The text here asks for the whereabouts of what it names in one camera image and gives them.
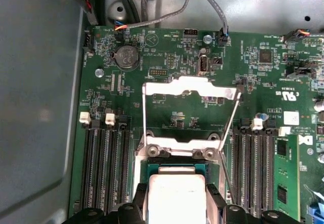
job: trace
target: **label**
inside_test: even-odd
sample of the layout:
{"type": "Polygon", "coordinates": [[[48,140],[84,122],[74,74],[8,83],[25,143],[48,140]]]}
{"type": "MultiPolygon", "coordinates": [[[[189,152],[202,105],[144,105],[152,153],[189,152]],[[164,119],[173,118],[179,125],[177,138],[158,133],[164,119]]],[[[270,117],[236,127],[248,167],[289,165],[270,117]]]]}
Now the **label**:
{"type": "Polygon", "coordinates": [[[297,111],[284,111],[283,123],[285,125],[299,125],[299,112],[297,111]]]}
{"type": "Polygon", "coordinates": [[[313,145],[313,136],[312,135],[306,135],[306,136],[298,135],[298,144],[299,145],[301,145],[301,144],[313,145]]]}

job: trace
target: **ram slot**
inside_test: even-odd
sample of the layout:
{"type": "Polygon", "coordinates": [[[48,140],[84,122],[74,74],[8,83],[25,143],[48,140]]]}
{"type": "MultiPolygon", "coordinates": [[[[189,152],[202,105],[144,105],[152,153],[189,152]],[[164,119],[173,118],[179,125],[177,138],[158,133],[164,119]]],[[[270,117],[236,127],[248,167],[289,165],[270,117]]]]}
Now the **ram slot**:
{"type": "Polygon", "coordinates": [[[130,151],[130,132],[122,126],[121,128],[121,162],[120,162],[120,178],[119,178],[119,203],[127,202],[127,181],[128,181],[128,165],[130,151]]]}
{"type": "Polygon", "coordinates": [[[273,209],[273,137],[262,137],[262,210],[273,209]]]}
{"type": "Polygon", "coordinates": [[[240,175],[239,150],[240,150],[241,142],[242,142],[242,135],[235,135],[233,146],[232,146],[232,175],[231,175],[234,196],[236,199],[235,204],[239,204],[239,199],[240,199],[240,191],[239,191],[240,183],[237,176],[240,175]]]}
{"type": "Polygon", "coordinates": [[[109,144],[109,131],[102,130],[102,137],[99,147],[99,160],[98,160],[98,187],[96,208],[105,209],[106,205],[106,182],[108,181],[108,144],[109,144]]]}
{"type": "Polygon", "coordinates": [[[252,176],[250,180],[253,185],[252,192],[252,202],[251,204],[251,214],[255,217],[260,217],[262,213],[261,209],[261,163],[262,163],[262,137],[261,136],[252,136],[252,156],[254,158],[252,163],[252,176]]]}
{"type": "Polygon", "coordinates": [[[251,142],[249,136],[242,137],[242,184],[241,184],[241,206],[249,208],[250,198],[250,150],[251,142]]]}
{"type": "Polygon", "coordinates": [[[113,206],[116,204],[115,189],[116,189],[116,155],[117,155],[117,132],[109,131],[108,137],[108,150],[107,150],[107,163],[108,163],[108,179],[106,181],[106,197],[105,208],[106,214],[112,211],[113,206]]]}
{"type": "Polygon", "coordinates": [[[95,207],[95,198],[97,194],[97,160],[100,137],[101,132],[99,129],[86,131],[81,194],[82,208],[95,207]]]}

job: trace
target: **motherboard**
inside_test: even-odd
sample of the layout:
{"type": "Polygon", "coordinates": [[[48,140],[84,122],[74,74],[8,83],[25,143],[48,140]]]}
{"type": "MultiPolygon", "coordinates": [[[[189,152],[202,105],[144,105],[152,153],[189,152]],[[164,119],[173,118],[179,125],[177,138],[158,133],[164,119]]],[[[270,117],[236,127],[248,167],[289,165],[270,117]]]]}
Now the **motherboard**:
{"type": "Polygon", "coordinates": [[[134,185],[169,162],[194,165],[228,203],[256,217],[275,209],[312,223],[324,186],[324,39],[231,32],[220,44],[219,36],[196,29],[86,31],[70,216],[86,207],[108,213],[131,201],[134,185]],[[153,157],[141,161],[134,177],[143,107],[146,133],[154,136],[180,142],[222,136],[232,100],[184,90],[148,95],[143,105],[145,83],[188,77],[241,92],[223,148],[234,198],[217,161],[153,157]]]}

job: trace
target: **blue connector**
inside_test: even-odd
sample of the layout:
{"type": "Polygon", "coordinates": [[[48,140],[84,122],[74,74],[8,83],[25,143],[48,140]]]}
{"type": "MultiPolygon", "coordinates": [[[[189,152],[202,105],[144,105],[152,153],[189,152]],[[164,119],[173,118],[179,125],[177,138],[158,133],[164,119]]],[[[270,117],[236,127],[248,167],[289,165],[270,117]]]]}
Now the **blue connector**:
{"type": "Polygon", "coordinates": [[[324,204],[311,204],[308,207],[308,214],[312,217],[314,224],[324,224],[324,204]]]}

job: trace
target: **gray panel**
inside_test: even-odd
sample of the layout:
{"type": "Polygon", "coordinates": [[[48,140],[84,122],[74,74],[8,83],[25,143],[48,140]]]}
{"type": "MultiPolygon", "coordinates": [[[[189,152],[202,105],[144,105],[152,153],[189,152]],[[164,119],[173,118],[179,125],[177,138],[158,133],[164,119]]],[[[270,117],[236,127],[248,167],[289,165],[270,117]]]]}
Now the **gray panel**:
{"type": "Polygon", "coordinates": [[[0,3],[0,223],[56,223],[69,198],[80,8],[0,3]]]}
{"type": "MultiPolygon", "coordinates": [[[[107,9],[119,0],[106,0],[107,9]]],[[[140,11],[140,0],[134,0],[140,11]]],[[[317,32],[324,28],[322,0],[216,0],[226,14],[230,31],[255,33],[287,33],[296,28],[317,32]]],[[[160,17],[179,9],[184,0],[148,2],[149,18],[160,17]]],[[[114,12],[111,18],[123,17],[114,12]]],[[[186,10],[158,25],[164,28],[198,28],[219,30],[221,22],[206,0],[190,0],[186,10]]]]}

